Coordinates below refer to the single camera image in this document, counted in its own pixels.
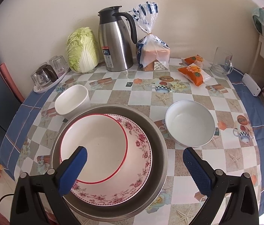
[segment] stainless steel basin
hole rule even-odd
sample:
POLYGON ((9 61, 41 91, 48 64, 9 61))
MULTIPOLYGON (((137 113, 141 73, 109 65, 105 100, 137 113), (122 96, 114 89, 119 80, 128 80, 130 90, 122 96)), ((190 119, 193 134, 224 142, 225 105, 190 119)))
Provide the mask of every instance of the stainless steel basin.
MULTIPOLYGON (((168 154, 164 138, 154 122, 143 113, 120 104, 104 104, 88 108, 81 115, 92 113, 110 113, 125 116, 138 124, 146 133, 152 149, 152 169, 147 182, 131 199, 119 205, 96 206, 88 204, 71 192, 64 196, 71 209, 78 214, 97 221, 119 221, 137 215, 147 208, 159 195, 167 173, 168 154)), ((60 136, 69 128, 68 124, 56 138, 51 151, 51 166, 59 166, 60 136)))

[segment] metal screw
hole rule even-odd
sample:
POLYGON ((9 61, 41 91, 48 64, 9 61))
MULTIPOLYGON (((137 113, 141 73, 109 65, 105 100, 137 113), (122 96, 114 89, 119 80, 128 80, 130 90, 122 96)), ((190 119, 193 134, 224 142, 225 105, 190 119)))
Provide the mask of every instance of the metal screw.
POLYGON ((21 173, 21 175, 20 175, 20 178, 25 178, 27 176, 27 173, 25 173, 25 172, 23 172, 23 173, 21 173))
POLYGON ((219 176, 221 176, 221 175, 224 174, 224 172, 223 172, 222 170, 220 170, 220 169, 216 169, 215 173, 216 173, 217 175, 219 175, 219 176))
POLYGON ((247 179, 251 177, 251 176, 249 175, 248 172, 245 172, 243 175, 244 175, 247 179))
POLYGON ((54 168, 51 168, 51 169, 49 169, 48 171, 47 171, 47 174, 49 174, 49 175, 52 175, 52 174, 54 174, 55 173, 55 169, 54 168))

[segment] floor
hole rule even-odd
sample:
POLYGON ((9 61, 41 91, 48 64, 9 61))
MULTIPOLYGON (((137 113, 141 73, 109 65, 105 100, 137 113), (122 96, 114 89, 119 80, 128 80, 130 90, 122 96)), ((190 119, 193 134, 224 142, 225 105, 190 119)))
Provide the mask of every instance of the floor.
MULTIPOLYGON (((16 182, 14 182, 6 172, 2 171, 0 178, 0 198, 6 194, 13 194, 16 188, 16 182)), ((10 210, 13 201, 13 196, 5 197, 0 203, 0 213, 10 220, 10 210)))

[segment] white label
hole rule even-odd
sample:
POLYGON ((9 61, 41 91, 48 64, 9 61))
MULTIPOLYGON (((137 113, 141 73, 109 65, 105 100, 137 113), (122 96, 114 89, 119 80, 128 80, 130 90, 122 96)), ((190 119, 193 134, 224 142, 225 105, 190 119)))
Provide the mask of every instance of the white label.
POLYGON ((104 55, 106 66, 109 68, 113 68, 113 63, 110 55, 104 55))

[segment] wall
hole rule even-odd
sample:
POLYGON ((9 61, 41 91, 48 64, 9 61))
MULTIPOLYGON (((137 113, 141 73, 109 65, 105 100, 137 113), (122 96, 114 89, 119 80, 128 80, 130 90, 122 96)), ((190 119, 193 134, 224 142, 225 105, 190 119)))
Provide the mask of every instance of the wall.
MULTIPOLYGON (((54 55, 65 56, 67 36, 89 26, 98 35, 97 12, 122 5, 130 10, 147 0, 4 0, 0 5, 0 61, 5 62, 24 97, 32 89, 30 74, 54 55)), ((258 33, 251 11, 264 0, 150 0, 159 5, 153 33, 164 40, 172 57, 200 54, 213 60, 222 46, 233 63, 247 72, 258 33)), ((138 31, 138 38, 144 33, 138 31)))

